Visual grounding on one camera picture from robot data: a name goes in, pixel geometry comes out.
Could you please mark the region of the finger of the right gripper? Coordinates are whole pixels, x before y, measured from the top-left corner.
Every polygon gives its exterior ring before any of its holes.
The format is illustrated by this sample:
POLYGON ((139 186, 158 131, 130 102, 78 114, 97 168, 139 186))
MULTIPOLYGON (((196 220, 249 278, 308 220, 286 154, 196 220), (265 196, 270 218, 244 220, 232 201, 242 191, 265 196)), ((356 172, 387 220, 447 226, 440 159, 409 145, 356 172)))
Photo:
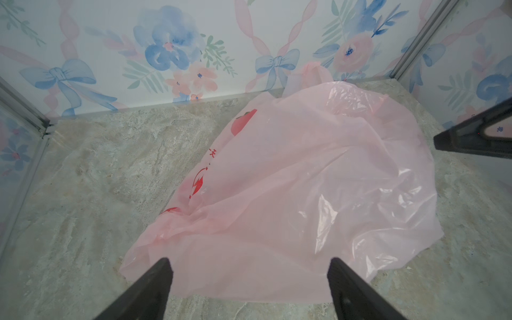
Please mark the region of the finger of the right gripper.
POLYGON ((491 126, 511 117, 511 99, 448 129, 433 138, 435 149, 486 157, 511 159, 511 138, 486 133, 491 126))

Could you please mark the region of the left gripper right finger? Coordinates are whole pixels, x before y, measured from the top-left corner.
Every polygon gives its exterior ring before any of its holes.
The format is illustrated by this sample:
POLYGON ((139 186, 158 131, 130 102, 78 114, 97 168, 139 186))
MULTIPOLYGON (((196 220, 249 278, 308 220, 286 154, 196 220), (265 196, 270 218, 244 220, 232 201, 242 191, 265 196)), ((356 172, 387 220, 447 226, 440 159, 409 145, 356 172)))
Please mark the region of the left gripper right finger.
POLYGON ((327 279, 338 319, 405 320, 340 258, 331 260, 327 279))

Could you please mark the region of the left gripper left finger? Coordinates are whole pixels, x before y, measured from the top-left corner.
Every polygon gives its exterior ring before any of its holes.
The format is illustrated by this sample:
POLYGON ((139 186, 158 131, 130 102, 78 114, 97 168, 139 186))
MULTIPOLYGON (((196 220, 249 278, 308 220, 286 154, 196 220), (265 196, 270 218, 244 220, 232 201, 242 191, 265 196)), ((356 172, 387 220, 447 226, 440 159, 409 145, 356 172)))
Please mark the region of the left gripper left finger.
POLYGON ((95 320, 162 320, 172 281, 171 264, 161 258, 95 320))

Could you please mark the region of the pink plastic bag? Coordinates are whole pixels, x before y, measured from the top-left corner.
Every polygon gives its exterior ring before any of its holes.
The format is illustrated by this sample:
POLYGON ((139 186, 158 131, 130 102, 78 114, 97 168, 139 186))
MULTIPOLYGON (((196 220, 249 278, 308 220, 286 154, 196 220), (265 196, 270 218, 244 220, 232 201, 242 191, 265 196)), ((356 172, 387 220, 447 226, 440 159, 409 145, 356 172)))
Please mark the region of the pink plastic bag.
POLYGON ((365 281, 443 237, 429 146, 410 110, 297 74, 229 122, 126 253, 139 279, 170 261, 179 297, 323 303, 342 259, 365 281))

